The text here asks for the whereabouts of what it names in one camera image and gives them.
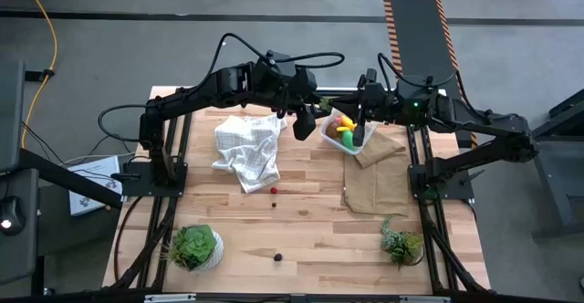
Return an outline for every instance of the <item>tan napkin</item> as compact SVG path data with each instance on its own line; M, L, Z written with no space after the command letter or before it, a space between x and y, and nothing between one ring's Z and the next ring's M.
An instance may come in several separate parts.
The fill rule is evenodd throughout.
M398 142L374 131L363 150L355 156L362 168L367 168L394 152L405 152L405 147Z
M369 167L361 168L360 155L345 156L345 203L353 213L407 215L410 200L407 168L410 157L399 143L379 135L381 137L373 145L375 149L365 151L363 148L360 153L366 152L361 159Z

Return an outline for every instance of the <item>wooden tabletop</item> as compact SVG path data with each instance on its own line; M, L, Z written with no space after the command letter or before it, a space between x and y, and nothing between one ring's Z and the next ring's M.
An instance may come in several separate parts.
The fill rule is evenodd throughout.
M175 89L154 87L151 98L171 94ZM341 202L343 152L323 141L318 131L305 141L295 140L294 117L287 117L288 127L278 139L276 164L281 179L273 184L277 194L270 194L272 185L255 193L244 193L235 174L211 168L220 159L214 147L217 125L229 115L258 117L270 113L267 108L250 105L245 109L209 108L193 115L185 159L189 164L188 178L174 230L184 225L210 225L224 240L224 257L215 269L200 274L188 273L170 263L164 290L430 294L426 260L400 271L390 263L390 256L380 251L383 216L353 214ZM380 125L378 131L407 147L403 127ZM431 142L437 157L458 153L453 134L431 133ZM144 245L151 205L152 199L142 199L129 218L120 241L120 273L130 266ZM124 205L120 220L128 206ZM394 217L391 228L421 233L417 203L410 200L408 207L409 216ZM473 214L456 201L445 201L443 209L453 251L474 278L489 287ZM435 250L441 280L447 286L443 258L437 246ZM282 254L281 262L274 261L276 253ZM104 286L114 282L112 257L110 253ZM157 251L152 258L149 283L158 258Z

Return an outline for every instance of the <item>white towel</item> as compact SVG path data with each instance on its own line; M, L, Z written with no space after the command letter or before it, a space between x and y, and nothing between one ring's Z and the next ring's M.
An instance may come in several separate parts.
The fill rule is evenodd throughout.
M259 119L235 116L215 128L215 146L223 155L217 170L235 172L246 193L280 179L276 167L277 137L287 126L276 115Z

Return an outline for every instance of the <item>small plant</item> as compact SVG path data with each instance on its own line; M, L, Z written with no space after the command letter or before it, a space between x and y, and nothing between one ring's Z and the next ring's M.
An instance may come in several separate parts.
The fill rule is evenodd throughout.
M191 271L209 259L216 244L209 225L183 227L172 238L167 257Z
M422 257L422 239L408 232L395 232L390 229L391 216L381 225L381 249L391 255L391 262L402 266L415 265Z

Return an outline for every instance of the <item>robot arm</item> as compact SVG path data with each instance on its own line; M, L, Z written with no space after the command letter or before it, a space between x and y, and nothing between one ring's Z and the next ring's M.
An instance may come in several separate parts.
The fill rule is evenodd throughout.
M386 90L376 77L375 69L369 68L360 76L355 91L326 97L319 94L314 74L306 67L296 65L290 56L268 51L256 63L219 69L194 88L151 99L141 115L140 125L140 143L151 157L151 178L156 184L165 184L173 178L172 160L163 149L166 120L207 107L245 107L249 103L270 108L278 118L296 114L294 134L302 141L316 128L315 119L328 116L331 108L340 110L358 124L353 137L355 146L363 143L366 121L415 129L428 126L440 133L465 130L495 136L477 149L453 158L436 157L426 161L421 179L425 183L499 160L526 162L537 154L537 144L523 117L475 110L465 94L464 100L440 94L438 88L454 80L454 76L434 85L431 77L423 84L401 77L394 90Z

